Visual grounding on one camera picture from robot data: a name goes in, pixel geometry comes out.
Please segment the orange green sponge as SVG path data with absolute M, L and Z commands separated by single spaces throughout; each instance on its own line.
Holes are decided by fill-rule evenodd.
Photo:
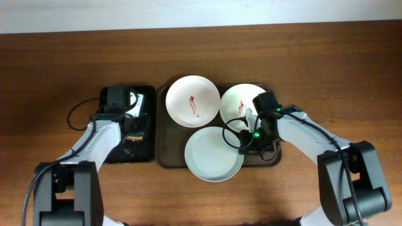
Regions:
M 126 139 L 130 140 L 130 141 L 143 141 L 144 137 L 143 136 L 127 136 Z

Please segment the pale blue plate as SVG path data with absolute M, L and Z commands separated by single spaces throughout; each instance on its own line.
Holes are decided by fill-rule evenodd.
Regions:
M 208 182 L 232 178 L 242 167 L 244 156 L 236 148 L 239 138 L 221 127 L 205 127 L 195 132 L 185 146 L 185 161 L 189 170 Z

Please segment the white plate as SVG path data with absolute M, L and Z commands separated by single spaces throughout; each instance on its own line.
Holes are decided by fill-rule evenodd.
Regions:
M 253 104 L 253 98 L 265 90 L 257 85 L 243 83 L 229 88 L 221 98 L 220 116 L 224 123 L 231 119 L 244 117 L 246 110 L 251 109 L 253 115 L 257 111 Z
M 210 123 L 220 109 L 220 93 L 207 78 L 189 75 L 175 81 L 166 93 L 169 116 L 184 127 Z

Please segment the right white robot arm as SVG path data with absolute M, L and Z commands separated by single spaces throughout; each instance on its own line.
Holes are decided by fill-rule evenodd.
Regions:
M 242 150 L 261 153 L 285 141 L 318 168 L 320 205 L 295 225 L 364 225 L 365 219 L 387 212 L 392 198 L 376 148 L 368 141 L 353 143 L 332 134 L 295 105 L 247 109 Z

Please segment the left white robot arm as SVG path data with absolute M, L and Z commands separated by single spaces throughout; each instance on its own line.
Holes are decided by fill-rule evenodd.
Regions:
M 104 213 L 98 171 L 116 146 L 129 136 L 144 136 L 149 124 L 150 116 L 145 113 L 92 116 L 84 135 L 69 151 L 36 167 L 21 223 L 26 223 L 32 198 L 34 225 L 119 225 Z

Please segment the small black tray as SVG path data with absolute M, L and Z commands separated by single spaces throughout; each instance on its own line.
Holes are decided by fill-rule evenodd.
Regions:
M 148 136 L 144 141 L 122 140 L 112 149 L 107 156 L 106 164 L 126 164 L 126 163 L 148 163 L 155 158 L 155 136 L 156 136 L 156 91 L 150 85 L 128 86 L 137 95 L 136 103 L 125 113 L 134 117 L 140 113 L 150 115 L 150 127 Z M 99 97 L 99 108 L 96 112 L 99 119 L 111 120 L 119 125 L 119 118 L 125 114 L 106 114 L 101 105 L 101 92 Z

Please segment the brown plastic serving tray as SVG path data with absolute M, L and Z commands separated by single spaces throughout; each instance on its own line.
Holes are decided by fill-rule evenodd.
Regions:
M 165 99 L 170 86 L 157 91 L 155 160 L 164 168 L 186 168 L 185 146 L 198 128 L 184 127 L 177 124 L 168 114 Z M 245 155 L 244 168 L 274 167 L 280 163 L 282 152 L 265 152 L 260 156 Z

